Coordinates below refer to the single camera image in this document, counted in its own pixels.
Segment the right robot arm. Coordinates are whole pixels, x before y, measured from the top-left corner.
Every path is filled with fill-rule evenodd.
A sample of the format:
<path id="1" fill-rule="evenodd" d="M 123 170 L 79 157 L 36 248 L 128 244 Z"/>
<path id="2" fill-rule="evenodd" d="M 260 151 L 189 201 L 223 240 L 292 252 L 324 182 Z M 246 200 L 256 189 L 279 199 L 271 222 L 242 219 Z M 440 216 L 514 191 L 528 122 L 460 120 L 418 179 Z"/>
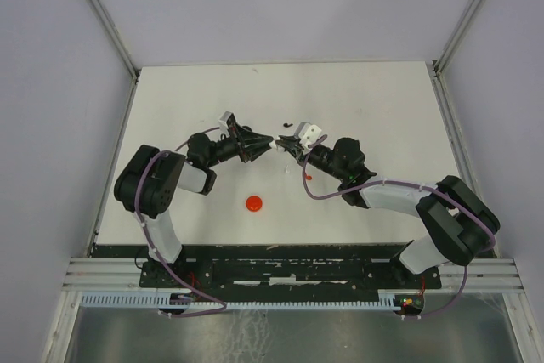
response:
<path id="1" fill-rule="evenodd" d="M 422 221 L 426 235 L 406 244 L 389 268 L 397 286 L 409 287 L 421 273 L 447 262 L 468 266 L 495 246 L 498 217 L 457 176 L 433 184 L 386 179 L 366 166 L 358 140 L 340 138 L 331 148 L 322 143 L 318 138 L 305 144 L 295 136 L 276 141 L 302 167 L 315 167 L 339 180 L 336 194 L 350 206 L 390 210 Z"/>

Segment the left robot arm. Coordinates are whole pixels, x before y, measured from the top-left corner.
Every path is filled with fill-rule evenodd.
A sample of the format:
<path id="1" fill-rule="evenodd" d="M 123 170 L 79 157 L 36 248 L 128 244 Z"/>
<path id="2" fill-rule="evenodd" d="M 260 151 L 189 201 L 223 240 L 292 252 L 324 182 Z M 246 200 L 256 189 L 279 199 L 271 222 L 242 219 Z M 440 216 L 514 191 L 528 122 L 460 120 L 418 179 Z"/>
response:
<path id="1" fill-rule="evenodd" d="M 180 286 L 188 276 L 187 264 L 178 260 L 182 243 L 169 213 L 175 193 L 209 194 L 217 178 L 214 166 L 235 157 L 252 162 L 270 150 L 273 142 L 273 137 L 235 123 L 222 130 L 218 141 L 207 132 L 191 135 L 184 143 L 184 155 L 150 145 L 136 150 L 115 182 L 114 197 L 138 220 L 149 256 L 163 261 L 158 275 L 169 286 Z"/>

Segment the white charging case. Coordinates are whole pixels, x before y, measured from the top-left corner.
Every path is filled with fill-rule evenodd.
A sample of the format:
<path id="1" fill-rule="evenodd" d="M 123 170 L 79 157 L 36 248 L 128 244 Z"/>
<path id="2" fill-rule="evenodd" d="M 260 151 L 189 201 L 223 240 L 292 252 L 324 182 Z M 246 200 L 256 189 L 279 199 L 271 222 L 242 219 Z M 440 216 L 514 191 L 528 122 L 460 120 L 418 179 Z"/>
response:
<path id="1" fill-rule="evenodd" d="M 272 140 L 270 143 L 269 143 L 269 147 L 272 149 L 272 150 L 276 150 L 278 152 L 285 152 L 285 148 L 281 145 L 278 144 L 278 141 L 276 139 Z"/>

